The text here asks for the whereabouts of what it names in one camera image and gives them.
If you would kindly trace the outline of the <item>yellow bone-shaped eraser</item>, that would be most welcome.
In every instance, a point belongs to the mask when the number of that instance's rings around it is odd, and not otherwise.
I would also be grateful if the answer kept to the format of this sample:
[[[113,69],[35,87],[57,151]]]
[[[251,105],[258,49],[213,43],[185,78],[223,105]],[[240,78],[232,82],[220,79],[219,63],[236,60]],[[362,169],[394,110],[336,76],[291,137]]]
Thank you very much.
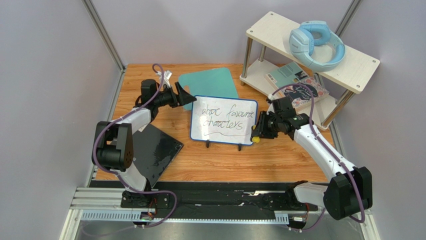
[[[258,135],[253,135],[253,136],[251,137],[251,141],[252,141],[253,143],[259,143],[259,142],[260,142],[260,140],[261,140],[261,138],[260,138]]]

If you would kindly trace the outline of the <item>blue-framed whiteboard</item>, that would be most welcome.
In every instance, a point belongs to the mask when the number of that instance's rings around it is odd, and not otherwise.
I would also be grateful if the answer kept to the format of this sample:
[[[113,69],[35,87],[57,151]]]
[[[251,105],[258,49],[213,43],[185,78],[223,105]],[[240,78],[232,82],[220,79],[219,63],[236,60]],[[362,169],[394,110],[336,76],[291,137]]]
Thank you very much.
[[[197,95],[192,103],[189,137],[193,141],[251,146],[259,104],[253,99]]]

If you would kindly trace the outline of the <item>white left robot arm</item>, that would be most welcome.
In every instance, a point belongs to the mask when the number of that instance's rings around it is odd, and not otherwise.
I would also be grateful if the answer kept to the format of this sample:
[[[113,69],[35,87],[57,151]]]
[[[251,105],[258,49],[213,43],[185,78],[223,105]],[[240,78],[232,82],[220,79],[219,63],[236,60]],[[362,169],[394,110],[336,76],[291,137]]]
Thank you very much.
[[[141,94],[133,109],[113,121],[96,125],[92,163],[118,177],[125,189],[138,194],[150,194],[149,180],[134,165],[133,135],[155,120],[164,106],[182,107],[197,101],[178,83],[175,88],[154,79],[141,82]]]

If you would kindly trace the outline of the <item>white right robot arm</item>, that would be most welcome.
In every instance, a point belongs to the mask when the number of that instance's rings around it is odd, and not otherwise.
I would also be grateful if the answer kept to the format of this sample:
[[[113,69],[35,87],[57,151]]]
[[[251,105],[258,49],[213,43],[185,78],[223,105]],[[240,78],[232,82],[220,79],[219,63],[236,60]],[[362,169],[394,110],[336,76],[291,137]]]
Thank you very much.
[[[368,168],[357,167],[340,154],[313,124],[312,118],[298,114],[288,97],[267,98],[268,111],[261,111],[250,140],[275,139],[279,133],[303,147],[320,167],[328,185],[301,180],[286,191],[292,208],[312,204],[324,208],[332,218],[352,218],[363,223],[366,210],[373,206],[373,177]]]

